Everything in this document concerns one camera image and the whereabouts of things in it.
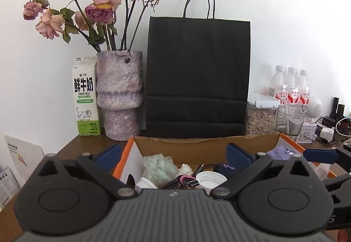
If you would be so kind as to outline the person right hand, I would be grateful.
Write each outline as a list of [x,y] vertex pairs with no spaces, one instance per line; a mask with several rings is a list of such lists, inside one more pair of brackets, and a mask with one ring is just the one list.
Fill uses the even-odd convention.
[[350,234],[347,229],[340,229],[337,234],[337,242],[348,242]]

